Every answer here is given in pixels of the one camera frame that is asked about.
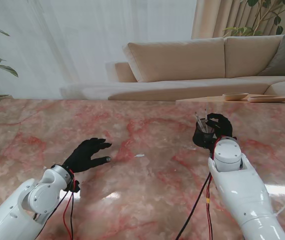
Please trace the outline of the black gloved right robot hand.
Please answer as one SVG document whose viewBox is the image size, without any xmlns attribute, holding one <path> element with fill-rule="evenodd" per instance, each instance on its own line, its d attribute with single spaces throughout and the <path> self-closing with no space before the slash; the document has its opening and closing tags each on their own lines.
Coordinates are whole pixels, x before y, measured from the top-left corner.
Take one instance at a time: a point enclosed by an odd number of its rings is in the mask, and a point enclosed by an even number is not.
<svg viewBox="0 0 285 240">
<path fill-rule="evenodd" d="M 231 122 L 220 113 L 209 113 L 207 115 L 206 125 L 213 129 L 215 136 L 212 139 L 217 140 L 221 137 L 232 137 L 233 127 Z"/>
</svg>

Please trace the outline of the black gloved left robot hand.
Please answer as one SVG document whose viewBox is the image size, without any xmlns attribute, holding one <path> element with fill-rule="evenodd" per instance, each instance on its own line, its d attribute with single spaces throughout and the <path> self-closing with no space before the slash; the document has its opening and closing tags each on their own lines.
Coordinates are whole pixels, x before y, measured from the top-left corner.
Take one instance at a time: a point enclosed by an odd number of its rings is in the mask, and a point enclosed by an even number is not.
<svg viewBox="0 0 285 240">
<path fill-rule="evenodd" d="M 91 138 L 84 140 L 61 165 L 70 173 L 82 173 L 91 168 L 101 166 L 111 161 L 109 156 L 92 159 L 100 150 L 111 147 L 104 138 Z"/>
</svg>

